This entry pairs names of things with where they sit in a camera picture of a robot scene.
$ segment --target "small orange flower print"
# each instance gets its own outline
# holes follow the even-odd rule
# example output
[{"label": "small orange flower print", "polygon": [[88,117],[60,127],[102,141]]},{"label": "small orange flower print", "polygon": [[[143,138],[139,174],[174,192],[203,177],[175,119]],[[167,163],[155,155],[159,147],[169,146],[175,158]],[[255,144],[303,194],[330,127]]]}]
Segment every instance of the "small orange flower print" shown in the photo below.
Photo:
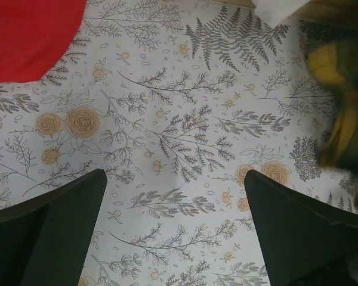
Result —
[{"label": "small orange flower print", "polygon": [[109,215],[111,215],[111,217],[109,217],[109,219],[115,219],[115,221],[119,224],[123,224],[118,218],[121,216],[121,211],[120,210],[116,210],[113,213],[111,212],[107,212]]},{"label": "small orange flower print", "polygon": [[285,184],[289,173],[287,169],[289,168],[279,161],[268,161],[261,169],[261,173],[280,184]]},{"label": "small orange flower print", "polygon": [[158,280],[160,275],[163,275],[164,273],[166,273],[166,271],[163,271],[163,272],[159,273],[159,271],[157,269],[154,269],[154,270],[155,271],[153,273],[151,273],[151,279],[152,280]]},{"label": "small orange flower print", "polygon": [[235,106],[235,104],[233,103],[232,100],[227,100],[224,104],[222,104],[222,106],[226,107],[227,109],[230,107]]},{"label": "small orange flower print", "polygon": [[256,96],[255,93],[253,92],[255,89],[255,85],[254,84],[250,84],[250,85],[244,85],[246,87],[246,89],[244,89],[245,91],[249,91],[253,96]]},{"label": "small orange flower print", "polygon": [[57,162],[57,159],[59,158],[60,155],[61,154],[59,153],[57,148],[52,148],[44,151],[44,153],[42,153],[41,159],[45,164],[49,165]]},{"label": "small orange flower print", "polygon": [[57,115],[45,113],[37,118],[36,129],[44,135],[53,135],[64,128],[64,121]]},{"label": "small orange flower print", "polygon": [[241,198],[239,200],[239,210],[241,210],[242,212],[246,212],[247,210],[249,210],[249,203],[248,203],[248,199],[247,198]]},{"label": "small orange flower print", "polygon": [[106,58],[104,58],[103,60],[99,60],[95,65],[94,65],[94,72],[93,72],[93,76],[95,77],[95,81],[96,82],[100,82],[102,80],[104,85],[107,85],[106,79],[105,77],[107,77],[108,73],[113,73],[111,70],[107,70],[104,68],[106,62]]},{"label": "small orange flower print", "polygon": [[235,178],[236,178],[236,182],[239,186],[244,186],[244,179],[245,179],[246,173],[249,170],[253,170],[253,168],[250,165],[241,165],[241,166],[237,167]]},{"label": "small orange flower print", "polygon": [[78,286],[89,286],[89,283],[86,280],[86,277],[84,277],[83,275],[81,275],[81,277],[79,278]]},{"label": "small orange flower print", "polygon": [[231,188],[228,188],[228,190],[223,193],[223,202],[227,204],[226,207],[230,207],[232,209],[231,198],[233,198],[233,196],[230,194],[230,192]]},{"label": "small orange flower print", "polygon": [[98,115],[91,107],[78,107],[67,115],[70,133],[76,137],[90,137],[97,131],[99,124]]},{"label": "small orange flower print", "polygon": [[161,161],[155,161],[153,163],[153,171],[156,172],[156,176],[159,176],[159,174],[161,173],[161,170],[166,166],[166,164],[164,164],[163,166],[161,165]]},{"label": "small orange flower print", "polygon": [[227,261],[234,259],[234,257],[232,256],[232,254],[230,254],[229,252],[227,252],[223,258],[221,258],[220,260],[224,260],[225,263],[227,263]]},{"label": "small orange flower print", "polygon": [[189,44],[188,41],[186,41],[186,43],[184,45],[180,45],[180,54],[183,55],[183,58],[186,59],[190,59],[190,55],[189,55],[189,50],[190,48],[187,47],[187,45]]}]

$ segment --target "red fabric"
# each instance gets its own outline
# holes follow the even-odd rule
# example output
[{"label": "red fabric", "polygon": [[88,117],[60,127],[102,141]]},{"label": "red fabric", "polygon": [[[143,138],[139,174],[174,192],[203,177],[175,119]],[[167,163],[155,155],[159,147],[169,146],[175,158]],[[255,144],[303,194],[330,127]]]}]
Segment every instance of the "red fabric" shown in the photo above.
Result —
[{"label": "red fabric", "polygon": [[66,52],[86,0],[0,0],[0,82],[39,80]]}]

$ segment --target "floral wallpaper pattern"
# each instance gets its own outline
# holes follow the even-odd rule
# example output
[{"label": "floral wallpaper pattern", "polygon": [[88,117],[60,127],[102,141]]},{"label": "floral wallpaper pattern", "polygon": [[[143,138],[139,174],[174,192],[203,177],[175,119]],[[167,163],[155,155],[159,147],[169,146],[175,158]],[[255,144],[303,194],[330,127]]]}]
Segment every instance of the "floral wallpaper pattern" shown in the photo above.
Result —
[{"label": "floral wallpaper pattern", "polygon": [[269,285],[248,170],[356,212],[356,178],[317,163],[337,109],[307,73],[309,26],[202,1],[87,0],[40,81],[0,84],[0,209],[103,168],[79,286]]}]

